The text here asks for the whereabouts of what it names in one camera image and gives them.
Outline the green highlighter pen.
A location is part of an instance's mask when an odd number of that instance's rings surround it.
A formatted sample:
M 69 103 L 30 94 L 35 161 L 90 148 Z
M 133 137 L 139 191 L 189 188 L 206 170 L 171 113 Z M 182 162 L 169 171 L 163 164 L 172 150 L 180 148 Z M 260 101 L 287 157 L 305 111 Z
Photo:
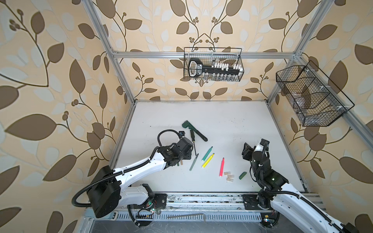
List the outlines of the green highlighter pen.
M 212 151 L 213 147 L 210 147 L 207 151 L 207 153 L 205 154 L 205 156 L 203 157 L 202 161 L 205 161 L 207 159 L 207 157 L 210 155 L 211 151 Z

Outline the yellow highlighter pen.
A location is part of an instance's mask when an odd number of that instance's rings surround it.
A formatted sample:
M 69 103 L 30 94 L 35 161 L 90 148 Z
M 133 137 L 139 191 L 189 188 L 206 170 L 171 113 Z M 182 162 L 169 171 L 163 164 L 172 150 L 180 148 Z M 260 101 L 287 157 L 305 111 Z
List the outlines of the yellow highlighter pen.
M 209 164 L 209 162 L 212 160 L 214 155 L 215 154 L 213 153 L 211 156 L 209 156 L 209 158 L 203 163 L 202 168 L 205 168 Z

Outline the dark green highlighter cap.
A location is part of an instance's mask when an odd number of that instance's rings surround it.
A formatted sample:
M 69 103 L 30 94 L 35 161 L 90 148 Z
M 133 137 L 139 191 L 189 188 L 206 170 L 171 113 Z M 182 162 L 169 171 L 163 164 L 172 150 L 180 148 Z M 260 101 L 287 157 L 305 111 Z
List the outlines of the dark green highlighter cap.
M 247 172 L 243 172 L 240 176 L 239 179 L 242 180 L 246 176 Z

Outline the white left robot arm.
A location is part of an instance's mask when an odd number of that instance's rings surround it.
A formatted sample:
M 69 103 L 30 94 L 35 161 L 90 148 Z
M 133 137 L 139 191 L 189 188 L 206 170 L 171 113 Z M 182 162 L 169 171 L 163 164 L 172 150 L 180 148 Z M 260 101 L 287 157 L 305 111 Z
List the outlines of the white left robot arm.
M 169 146 L 155 147 L 150 157 L 131 165 L 111 169 L 105 166 L 99 170 L 88 189 L 87 196 L 95 217 L 101 218 L 119 206 L 143 205 L 153 197 L 147 184 L 133 186 L 137 181 L 169 167 L 180 160 L 190 160 L 193 143 L 183 137 Z

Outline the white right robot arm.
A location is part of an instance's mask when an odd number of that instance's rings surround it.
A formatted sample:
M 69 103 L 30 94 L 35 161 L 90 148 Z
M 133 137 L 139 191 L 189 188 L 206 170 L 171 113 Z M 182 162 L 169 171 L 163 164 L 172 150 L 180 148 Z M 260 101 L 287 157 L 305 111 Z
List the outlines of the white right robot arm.
M 257 193 L 259 208 L 272 208 L 305 233 L 358 233 L 353 224 L 343 224 L 327 214 L 272 169 L 269 143 L 265 139 L 254 147 L 244 143 L 242 151 L 243 159 L 250 162 L 250 176 L 260 187 Z

